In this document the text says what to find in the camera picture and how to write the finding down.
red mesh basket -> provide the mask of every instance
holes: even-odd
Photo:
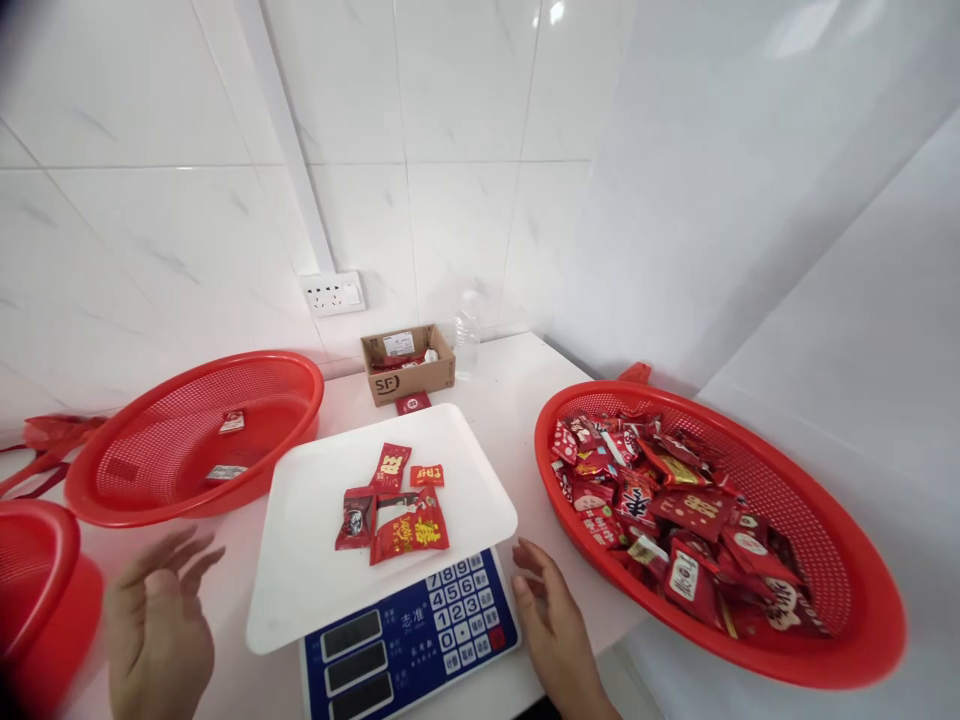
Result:
[[[793,543],[814,606],[833,639],[734,640],[648,590],[601,548],[566,501],[550,467],[555,423],[575,411],[658,411],[664,429],[683,428],[721,450],[750,506]],[[608,381],[574,385],[544,406],[535,446],[540,475],[564,530],[610,582],[684,637],[748,670],[805,687],[853,689],[878,682],[906,646],[906,619],[896,585],[853,518],[785,455],[735,422],[686,398],[644,385]]]
[[[102,596],[69,511],[0,503],[0,665],[30,717],[54,716],[96,634]]]
[[[233,355],[201,365],[134,400],[101,427],[67,474],[65,496],[79,518],[136,527],[208,517],[270,489],[273,466],[317,436],[323,376],[291,352]],[[220,433],[224,413],[244,428]],[[248,468],[227,481],[216,465]]]

scale button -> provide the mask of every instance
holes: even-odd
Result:
[[[490,608],[489,610],[484,610],[483,619],[487,623],[488,628],[492,628],[500,624],[500,614],[497,612],[496,608]]]
[[[476,595],[464,598],[463,606],[467,609],[467,615],[475,615],[480,612],[480,600]]]
[[[483,624],[483,617],[480,615],[474,615],[470,618],[470,632],[474,637],[477,635],[483,635],[486,632],[487,628]]]
[[[457,641],[453,637],[453,630],[444,630],[440,633],[440,649],[452,650],[457,646]]]
[[[473,647],[477,650],[477,657],[486,657],[490,654],[490,641],[486,635],[474,640]]]
[[[477,659],[477,653],[473,649],[473,643],[467,643],[462,648],[460,648],[460,662],[464,667],[472,663]]]
[[[437,624],[437,632],[446,630],[450,627],[450,611],[447,608],[438,610],[437,614],[433,616],[433,621]]]
[[[486,570],[478,570],[473,574],[473,586],[479,590],[490,584],[490,580],[487,578]]]
[[[463,607],[463,603],[454,603],[450,606],[450,622],[458,623],[461,620],[467,619],[467,611]]]
[[[431,610],[439,610],[446,604],[447,601],[443,598],[443,590],[434,590],[432,593],[430,593]]]
[[[447,585],[443,592],[447,596],[447,602],[456,602],[460,599],[460,588],[457,585]]]
[[[470,639],[470,624],[460,623],[454,626],[453,632],[457,635],[457,645],[463,645],[463,643]]]
[[[446,669],[447,675],[453,675],[453,673],[460,669],[460,653],[454,650],[444,655],[443,667]]]

wall socket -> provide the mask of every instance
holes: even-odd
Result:
[[[360,287],[360,274],[355,271],[301,275],[300,286],[314,317],[329,317],[367,309],[363,289]]]

scale display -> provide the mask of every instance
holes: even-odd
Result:
[[[519,644],[500,561],[484,550],[305,637],[307,716],[384,720]]]

tile grout line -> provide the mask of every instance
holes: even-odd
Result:
[[[420,278],[417,272],[417,241],[413,235],[413,193],[410,192],[410,160],[407,157],[407,126],[406,111],[403,106],[403,90],[400,81],[400,36],[397,31],[397,2],[391,3],[393,8],[393,57],[397,66],[397,102],[400,104],[400,144],[403,146],[403,175],[407,181],[407,227],[410,231],[410,255],[413,258],[413,294],[416,298],[417,325],[422,323],[420,317]]]

